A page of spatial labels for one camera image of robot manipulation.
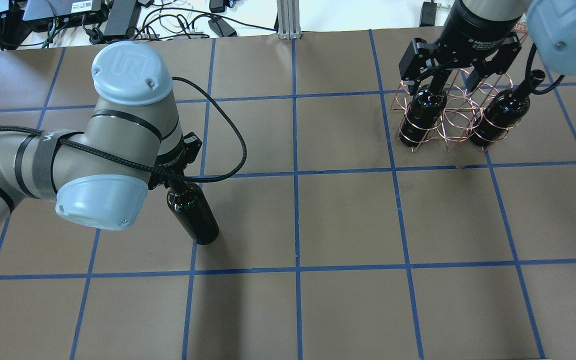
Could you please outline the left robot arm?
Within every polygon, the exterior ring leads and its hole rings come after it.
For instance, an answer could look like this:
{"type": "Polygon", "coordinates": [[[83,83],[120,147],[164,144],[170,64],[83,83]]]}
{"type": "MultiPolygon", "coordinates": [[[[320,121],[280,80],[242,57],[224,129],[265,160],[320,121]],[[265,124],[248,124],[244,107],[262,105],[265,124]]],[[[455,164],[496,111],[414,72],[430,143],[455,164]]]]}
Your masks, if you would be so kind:
{"type": "Polygon", "coordinates": [[[99,95],[84,130],[0,125],[0,228],[27,198],[54,203],[71,223],[123,231],[136,221],[146,194],[183,175],[197,141],[184,135],[173,77],[150,45],[121,41],[91,65],[99,95]]]}

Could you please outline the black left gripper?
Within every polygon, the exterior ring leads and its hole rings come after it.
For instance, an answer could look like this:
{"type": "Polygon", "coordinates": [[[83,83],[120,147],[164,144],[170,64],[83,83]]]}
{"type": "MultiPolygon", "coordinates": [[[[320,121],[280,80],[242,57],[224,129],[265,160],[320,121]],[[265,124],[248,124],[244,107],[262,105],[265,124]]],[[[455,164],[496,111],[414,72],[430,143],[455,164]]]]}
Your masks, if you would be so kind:
{"type": "MultiPolygon", "coordinates": [[[[160,167],[167,173],[183,176],[184,170],[192,164],[201,150],[202,141],[194,132],[189,132],[183,136],[178,144],[169,152],[158,155],[154,167],[160,167]]],[[[199,189],[194,182],[180,181],[168,178],[160,174],[151,174],[147,186],[149,191],[153,191],[158,186],[172,187],[174,191],[187,191],[188,189],[199,189]]]]}

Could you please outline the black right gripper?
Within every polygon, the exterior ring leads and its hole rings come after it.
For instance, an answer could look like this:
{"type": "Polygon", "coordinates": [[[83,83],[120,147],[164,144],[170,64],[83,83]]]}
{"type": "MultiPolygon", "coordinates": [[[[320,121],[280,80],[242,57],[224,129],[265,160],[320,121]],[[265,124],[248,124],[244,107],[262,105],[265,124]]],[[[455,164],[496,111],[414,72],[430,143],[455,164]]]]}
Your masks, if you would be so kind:
{"type": "Polygon", "coordinates": [[[441,71],[473,68],[465,82],[467,93],[491,75],[506,73],[522,48],[514,31],[518,22],[518,17],[498,21],[471,10],[451,10],[435,41],[413,38],[402,55],[398,72],[406,92],[416,94],[423,80],[441,71]]]}

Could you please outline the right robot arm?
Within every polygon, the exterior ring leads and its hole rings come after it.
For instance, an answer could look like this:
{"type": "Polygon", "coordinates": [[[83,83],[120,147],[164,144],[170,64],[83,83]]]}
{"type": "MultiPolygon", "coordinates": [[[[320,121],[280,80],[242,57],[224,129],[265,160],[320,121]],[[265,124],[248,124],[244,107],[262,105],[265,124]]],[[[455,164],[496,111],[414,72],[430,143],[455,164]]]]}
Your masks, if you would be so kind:
{"type": "Polygon", "coordinates": [[[434,42],[414,38],[398,64],[401,80],[416,92],[423,80],[473,68],[473,91],[490,75],[502,75],[521,51],[514,27],[525,18],[542,64],[576,76],[576,0],[456,0],[434,42]]]}

